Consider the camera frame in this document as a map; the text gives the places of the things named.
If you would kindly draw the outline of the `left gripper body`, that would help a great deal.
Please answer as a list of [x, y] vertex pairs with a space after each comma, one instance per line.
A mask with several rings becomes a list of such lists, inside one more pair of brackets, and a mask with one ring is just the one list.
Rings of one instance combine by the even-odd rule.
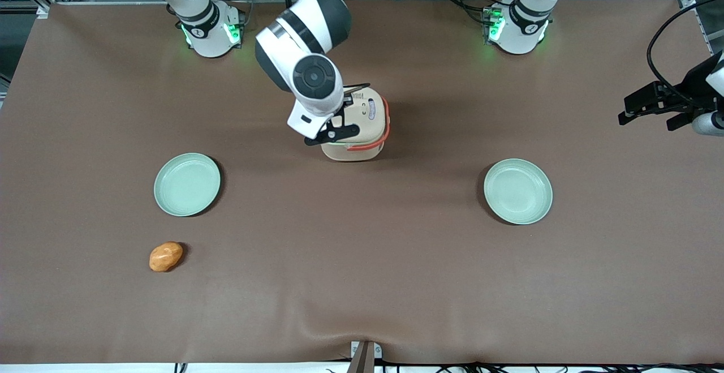
[[722, 51], [690, 69], [678, 84], [684, 102], [705, 112], [722, 112]]

